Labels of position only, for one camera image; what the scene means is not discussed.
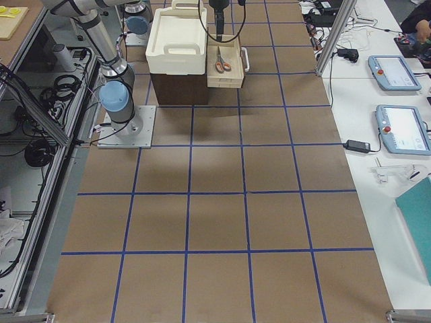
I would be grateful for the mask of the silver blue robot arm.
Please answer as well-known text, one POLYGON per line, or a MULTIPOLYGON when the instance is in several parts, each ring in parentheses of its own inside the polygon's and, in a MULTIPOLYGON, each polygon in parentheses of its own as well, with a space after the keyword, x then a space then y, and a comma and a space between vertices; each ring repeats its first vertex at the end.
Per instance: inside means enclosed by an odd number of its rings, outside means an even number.
POLYGON ((114 46, 101 20, 99 9, 127 4, 128 1, 44 1, 53 15, 74 20, 84 31, 99 56, 106 85, 100 90, 100 102, 107 111, 111 126, 119 136, 137 134, 143 121, 133 103, 135 74, 114 46))
MULTIPOLYGON (((243 25, 246 20, 246 7, 245 1, 238 1, 239 6, 243 7, 242 24, 235 36, 229 40, 223 40, 224 35, 224 10, 229 6, 229 1, 209 1, 209 6, 213 9, 214 22, 215 22, 215 38, 211 39, 219 43, 232 42, 239 37, 243 25)), ((123 38, 128 34, 134 34, 136 37, 147 41, 150 32, 150 23, 153 21, 153 14, 150 1, 132 1, 123 5, 121 9, 122 18, 125 22, 123 26, 127 27, 127 31, 123 32, 123 38)))

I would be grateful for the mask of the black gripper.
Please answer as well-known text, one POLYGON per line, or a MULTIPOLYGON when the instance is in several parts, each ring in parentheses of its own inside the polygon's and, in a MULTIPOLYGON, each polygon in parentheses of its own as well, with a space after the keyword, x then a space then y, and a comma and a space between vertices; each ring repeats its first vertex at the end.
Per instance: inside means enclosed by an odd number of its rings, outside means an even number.
POLYGON ((229 6, 230 0, 209 0, 209 6, 214 11, 216 41, 222 42, 224 35, 224 10, 229 6))

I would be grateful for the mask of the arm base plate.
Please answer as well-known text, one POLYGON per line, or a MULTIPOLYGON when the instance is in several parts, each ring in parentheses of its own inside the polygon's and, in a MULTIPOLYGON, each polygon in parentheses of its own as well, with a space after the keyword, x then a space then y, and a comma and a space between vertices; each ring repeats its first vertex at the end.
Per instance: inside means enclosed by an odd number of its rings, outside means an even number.
POLYGON ((135 116, 123 129, 122 124, 111 123, 105 113, 104 123, 109 123, 100 131, 101 140, 97 146, 103 149, 150 149, 156 119, 156 106, 135 106, 135 116))

